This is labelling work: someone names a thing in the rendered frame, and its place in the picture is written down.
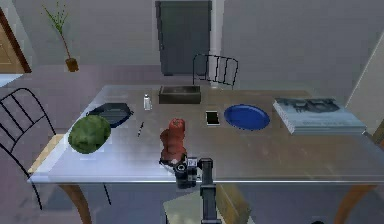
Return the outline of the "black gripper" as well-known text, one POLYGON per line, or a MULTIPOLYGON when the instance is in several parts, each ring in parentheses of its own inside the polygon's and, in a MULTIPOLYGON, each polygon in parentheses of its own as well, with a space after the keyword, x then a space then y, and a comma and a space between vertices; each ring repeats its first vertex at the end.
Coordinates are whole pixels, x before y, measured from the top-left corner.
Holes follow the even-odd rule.
POLYGON ((176 164, 176 160, 160 160, 159 164, 174 170, 177 187, 179 189, 193 188, 197 181, 197 167, 189 166, 185 162, 176 164))

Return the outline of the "white-framed black phone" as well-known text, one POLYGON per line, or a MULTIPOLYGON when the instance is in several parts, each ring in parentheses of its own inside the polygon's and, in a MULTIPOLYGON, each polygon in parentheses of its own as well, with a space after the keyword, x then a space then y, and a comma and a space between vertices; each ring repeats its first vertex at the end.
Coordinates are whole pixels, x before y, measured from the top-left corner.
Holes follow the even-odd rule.
POLYGON ((206 122, 208 126, 218 126, 219 116, 217 111, 207 111, 206 112, 206 122))

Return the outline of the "dark rectangular box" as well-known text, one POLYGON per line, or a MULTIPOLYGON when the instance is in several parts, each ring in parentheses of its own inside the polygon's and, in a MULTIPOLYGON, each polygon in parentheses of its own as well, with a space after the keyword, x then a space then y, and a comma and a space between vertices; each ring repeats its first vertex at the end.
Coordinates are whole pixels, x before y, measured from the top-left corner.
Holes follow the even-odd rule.
POLYGON ((199 86, 162 86, 159 90, 160 104, 199 104, 199 86))

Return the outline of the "dark blue oval pan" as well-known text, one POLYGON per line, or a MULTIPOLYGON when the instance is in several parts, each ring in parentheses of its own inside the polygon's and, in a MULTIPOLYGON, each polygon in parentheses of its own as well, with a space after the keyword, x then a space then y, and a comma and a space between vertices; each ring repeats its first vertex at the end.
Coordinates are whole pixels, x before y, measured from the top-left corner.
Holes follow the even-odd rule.
POLYGON ((134 112, 126 103, 104 103, 89 111, 86 115, 98 115, 105 118, 111 128, 116 128, 127 121, 134 112))

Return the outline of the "pale wooden chair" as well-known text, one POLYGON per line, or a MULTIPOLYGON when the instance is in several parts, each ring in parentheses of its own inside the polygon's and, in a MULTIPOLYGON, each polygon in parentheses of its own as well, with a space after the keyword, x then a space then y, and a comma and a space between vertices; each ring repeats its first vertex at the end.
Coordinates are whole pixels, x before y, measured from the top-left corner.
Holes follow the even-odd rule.
MULTIPOLYGON (((236 184, 216 185, 217 218, 222 224, 255 224, 250 213, 251 208, 236 184)), ((200 191, 163 203, 166 224, 202 224, 203 199, 200 191)))

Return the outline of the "green lettuce head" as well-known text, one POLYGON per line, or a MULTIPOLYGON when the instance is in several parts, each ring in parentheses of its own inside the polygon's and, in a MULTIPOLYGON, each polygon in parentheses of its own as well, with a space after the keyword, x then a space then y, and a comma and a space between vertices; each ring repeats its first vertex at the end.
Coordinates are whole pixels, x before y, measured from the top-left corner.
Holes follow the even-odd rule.
POLYGON ((109 138, 109 122, 98 115, 88 115, 79 119, 72 127, 68 143, 81 154, 96 152, 109 138))

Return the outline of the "silver table with wooden legs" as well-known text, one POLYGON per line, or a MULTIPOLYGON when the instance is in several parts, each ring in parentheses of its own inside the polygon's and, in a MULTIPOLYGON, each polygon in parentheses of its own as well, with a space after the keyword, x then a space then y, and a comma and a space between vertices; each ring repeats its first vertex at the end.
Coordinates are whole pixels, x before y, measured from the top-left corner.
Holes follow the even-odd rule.
POLYGON ((160 134, 172 118, 186 121, 184 145, 195 157, 213 159, 217 182, 384 184, 384 151, 366 136, 292 135, 273 111, 275 91, 204 89, 199 104, 158 102, 158 86, 105 86, 91 108, 124 102, 133 116, 112 130, 99 151, 82 155, 62 138, 34 172, 34 183, 172 183, 175 178, 159 164, 160 134), (144 109, 144 95, 152 109, 144 109), (207 111, 224 112, 235 104, 266 111, 270 124, 245 131, 226 121, 208 126, 207 111), (137 133, 144 121, 140 137, 137 133))

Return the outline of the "blue round plate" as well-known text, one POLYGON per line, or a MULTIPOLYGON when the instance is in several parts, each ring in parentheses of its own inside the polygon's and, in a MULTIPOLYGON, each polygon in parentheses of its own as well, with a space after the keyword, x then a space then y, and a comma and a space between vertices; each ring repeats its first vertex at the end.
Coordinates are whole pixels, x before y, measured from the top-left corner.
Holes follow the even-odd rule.
POLYGON ((270 123, 269 115, 262 109, 246 104, 237 104, 224 111, 228 124, 242 130, 262 130, 270 123))

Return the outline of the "dark grey door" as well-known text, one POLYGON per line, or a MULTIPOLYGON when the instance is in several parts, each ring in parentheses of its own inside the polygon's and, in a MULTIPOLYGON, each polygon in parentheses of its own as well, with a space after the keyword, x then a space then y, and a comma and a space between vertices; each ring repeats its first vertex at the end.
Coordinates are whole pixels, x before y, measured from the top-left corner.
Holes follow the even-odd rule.
POLYGON ((212 2, 158 0, 155 7, 161 72, 207 74, 212 2))

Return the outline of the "grey thick book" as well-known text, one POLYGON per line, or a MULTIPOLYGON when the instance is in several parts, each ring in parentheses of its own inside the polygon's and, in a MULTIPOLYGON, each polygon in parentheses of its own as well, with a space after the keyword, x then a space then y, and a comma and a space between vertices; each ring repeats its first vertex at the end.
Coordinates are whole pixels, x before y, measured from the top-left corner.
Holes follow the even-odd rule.
POLYGON ((333 98, 276 98, 273 107, 293 135, 352 135, 366 131, 366 125, 333 98))

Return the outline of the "thin green house plant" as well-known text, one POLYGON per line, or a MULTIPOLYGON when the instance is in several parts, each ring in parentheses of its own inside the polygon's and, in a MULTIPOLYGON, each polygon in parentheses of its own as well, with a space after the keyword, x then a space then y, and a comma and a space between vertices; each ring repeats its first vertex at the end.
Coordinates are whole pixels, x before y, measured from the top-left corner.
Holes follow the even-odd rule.
POLYGON ((77 60, 71 55, 68 47, 68 43, 64 36, 64 25, 67 21, 69 13, 66 11, 66 5, 60 5, 59 2, 56 2, 56 10, 51 12, 45 5, 42 6, 45 14, 48 16, 52 27, 57 31, 60 39, 63 42, 65 54, 67 58, 65 63, 69 72, 77 72, 79 70, 79 65, 77 60))

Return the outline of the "brown wooden door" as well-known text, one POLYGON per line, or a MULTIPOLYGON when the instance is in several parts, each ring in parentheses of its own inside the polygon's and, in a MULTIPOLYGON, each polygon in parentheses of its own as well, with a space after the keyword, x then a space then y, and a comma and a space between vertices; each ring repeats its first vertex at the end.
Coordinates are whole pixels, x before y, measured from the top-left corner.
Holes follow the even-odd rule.
POLYGON ((0 74, 31 73, 29 63, 0 7, 0 74))

